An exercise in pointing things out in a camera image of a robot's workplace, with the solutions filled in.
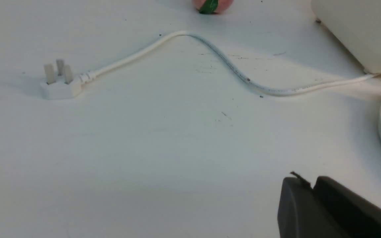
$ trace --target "power cord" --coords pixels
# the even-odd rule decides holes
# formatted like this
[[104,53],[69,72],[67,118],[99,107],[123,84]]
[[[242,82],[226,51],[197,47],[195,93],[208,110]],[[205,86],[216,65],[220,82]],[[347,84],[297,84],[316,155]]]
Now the power cord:
[[68,65],[64,65],[63,62],[60,63],[59,60],[57,60],[57,68],[59,71],[59,75],[64,75],[65,77],[65,81],[61,83],[60,83],[60,80],[54,79],[55,74],[51,72],[52,65],[45,65],[47,83],[41,84],[42,89],[44,90],[44,95],[48,99],[74,98],[81,92],[82,84],[89,83],[92,80],[96,79],[97,77],[101,76],[102,74],[115,70],[127,63],[130,63],[144,56],[145,54],[149,53],[150,51],[162,45],[164,42],[176,36],[192,36],[193,38],[200,40],[201,42],[206,44],[208,47],[210,47],[227,64],[227,66],[229,66],[229,68],[240,78],[240,80],[255,87],[262,94],[271,95],[271,96],[283,97],[283,96],[299,95],[299,94],[304,94],[304,93],[308,93],[308,92],[319,90],[319,89],[342,86],[342,85],[347,85],[352,83],[359,83],[361,81],[364,81],[379,75],[379,74],[366,74],[351,80],[337,80],[337,81],[331,81],[326,83],[316,83],[316,84],[310,84],[307,86],[289,88],[289,89],[270,88],[270,87],[262,86],[254,82],[253,80],[251,80],[249,77],[247,77],[240,69],[238,69],[238,67],[234,63],[232,63],[232,61],[227,57],[227,55],[223,51],[221,51],[209,40],[205,39],[204,37],[196,33],[192,33],[186,30],[181,30],[181,31],[172,32],[164,36],[163,38],[157,40],[152,45],[140,50],[139,52],[131,56],[128,56],[124,59],[116,61],[101,69],[88,71],[84,74],[79,74],[75,78],[72,78],[71,76],[72,74],[70,71],[70,67]]

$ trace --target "dirt speck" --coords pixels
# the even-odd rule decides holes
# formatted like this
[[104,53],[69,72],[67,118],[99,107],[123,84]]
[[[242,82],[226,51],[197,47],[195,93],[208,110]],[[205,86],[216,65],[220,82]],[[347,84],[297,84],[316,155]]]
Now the dirt speck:
[[230,116],[227,116],[227,114],[225,114],[224,112],[221,112],[221,114],[223,114],[225,117],[227,117],[230,121],[232,120],[232,118]]
[[286,50],[285,50],[284,52],[282,52],[282,53],[273,54],[273,55],[274,55],[274,56],[281,56],[281,55],[284,55],[284,54],[286,54]]

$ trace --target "pink object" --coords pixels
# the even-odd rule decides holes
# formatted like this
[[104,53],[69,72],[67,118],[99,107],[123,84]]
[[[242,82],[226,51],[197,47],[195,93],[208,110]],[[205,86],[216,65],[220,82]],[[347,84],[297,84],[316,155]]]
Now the pink object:
[[[206,0],[192,0],[192,3],[193,3],[193,6],[199,10],[201,6],[205,3],[205,1]],[[222,13],[226,9],[228,9],[232,3],[233,3],[233,0],[218,0],[218,7],[214,12]]]

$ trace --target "white cable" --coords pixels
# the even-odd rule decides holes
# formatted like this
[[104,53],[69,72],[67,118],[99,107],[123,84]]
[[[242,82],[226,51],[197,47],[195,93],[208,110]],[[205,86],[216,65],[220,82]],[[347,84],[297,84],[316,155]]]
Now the white cable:
[[314,90],[319,90],[323,88],[328,88],[328,87],[335,87],[335,86],[341,86],[341,85],[346,85],[346,84],[351,84],[351,83],[358,83],[364,80],[367,80],[369,78],[375,77],[379,74],[366,74],[361,77],[357,77],[351,80],[339,80],[339,81],[331,81],[331,82],[326,82],[326,83],[318,83],[318,84],[310,84],[307,86],[303,87],[298,87],[298,88],[290,88],[290,89],[275,89],[275,88],[270,88],[266,86],[262,86],[253,80],[251,80],[249,77],[247,77],[241,70],[238,69],[234,63],[231,62],[231,60],[227,57],[226,54],[224,54],[218,47],[216,47],[213,43],[211,43],[209,40],[205,39],[204,37],[186,31],[186,30],[181,30],[181,31],[176,31],[173,33],[170,33],[163,38],[159,39],[156,41],[154,44],[146,47],[145,49],[142,49],[141,51],[128,56],[124,59],[121,59],[117,62],[114,62],[108,66],[105,66],[101,69],[98,69],[96,71],[89,71],[85,74],[81,74],[79,77],[82,80],[83,83],[86,83],[88,81],[91,81],[95,79],[96,77],[105,74],[106,72],[112,71],[113,69],[116,69],[118,67],[121,67],[127,63],[132,62],[133,60],[136,60],[143,55],[147,54],[148,52],[154,50],[155,48],[159,47],[162,45],[164,42],[168,41],[169,39],[176,37],[176,36],[192,36],[193,38],[196,38],[206,44],[208,47],[210,47],[218,56],[227,64],[227,66],[230,67],[230,69],[245,83],[248,83],[258,90],[260,90],[262,93],[272,95],[272,96],[292,96],[292,95],[298,95],[298,94],[304,94],[307,92],[311,92]]

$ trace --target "white table surface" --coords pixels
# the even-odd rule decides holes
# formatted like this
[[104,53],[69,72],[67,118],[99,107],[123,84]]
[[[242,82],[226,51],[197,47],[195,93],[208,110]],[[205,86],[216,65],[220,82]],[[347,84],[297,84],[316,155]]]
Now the white table surface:
[[314,19],[308,0],[0,0],[0,238],[278,238],[292,170],[381,207],[380,79],[260,98],[181,36],[75,99],[39,90],[56,58],[80,73],[175,30],[266,86],[362,75]]

